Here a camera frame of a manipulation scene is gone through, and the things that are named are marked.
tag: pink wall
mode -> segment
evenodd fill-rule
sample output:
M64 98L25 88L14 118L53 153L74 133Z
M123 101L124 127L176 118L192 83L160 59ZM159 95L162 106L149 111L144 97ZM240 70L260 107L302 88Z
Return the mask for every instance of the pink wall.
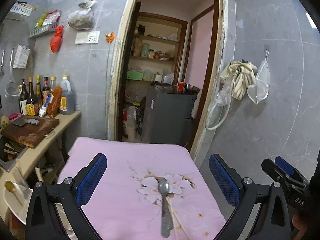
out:
M185 82L200 89L203 87L207 69L213 10L193 23L190 53L186 70Z

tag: red cup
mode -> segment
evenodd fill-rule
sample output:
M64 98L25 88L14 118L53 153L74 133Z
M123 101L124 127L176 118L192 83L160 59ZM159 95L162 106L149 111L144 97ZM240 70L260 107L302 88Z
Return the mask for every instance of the red cup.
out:
M178 82L178 93L183 92L183 86L184 86L184 82Z

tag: table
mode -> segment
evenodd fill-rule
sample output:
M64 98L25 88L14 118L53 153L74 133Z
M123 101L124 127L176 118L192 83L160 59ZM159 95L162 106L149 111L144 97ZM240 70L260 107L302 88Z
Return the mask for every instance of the table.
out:
M60 124L54 128L54 134L49 136L48 138L43 139L35 149L28 148L25 153L20 157L20 167L22 176L26 179L30 173L34 170L35 166L39 162L40 158L44 155L44 152L49 148L49 146L65 131L65 129L79 116L81 115L81 111L75 111L70 115L58 114L55 118L60 120ZM62 143L62 153L65 151L64 144ZM10 172L6 172L1 167L2 174L0 175L0 215L2 219L5 221L6 213L8 212L8 207L3 199L3 187L7 180L16 183L12 175L12 171L15 166L12 167Z
M107 157L107 169L82 209L102 239L163 240L156 181L163 176L175 193L172 206L192 240L213 239L225 224L188 151L177 145L79 137L68 153L58 183L74 177L97 153ZM179 225L176 228L179 240L187 239ZM168 239L174 238L171 231Z

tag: pink tablecloth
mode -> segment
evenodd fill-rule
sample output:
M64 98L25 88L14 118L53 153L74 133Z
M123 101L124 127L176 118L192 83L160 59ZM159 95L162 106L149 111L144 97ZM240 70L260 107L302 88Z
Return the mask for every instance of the pink tablecloth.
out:
M97 153L107 157L107 170L82 209L102 239L163 240L155 179L161 176L175 193L172 206L192 240L214 239L225 224L189 153L177 145L78 138L58 182L74 177ZM177 228L179 240L187 239ZM168 239L175 239L173 231Z

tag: hook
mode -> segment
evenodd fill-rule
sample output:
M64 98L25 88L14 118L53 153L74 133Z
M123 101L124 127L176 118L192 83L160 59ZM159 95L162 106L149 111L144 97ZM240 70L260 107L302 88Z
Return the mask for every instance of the hook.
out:
M266 61L268 61L268 57L269 57L269 50L267 49L266 50L266 59L265 59Z

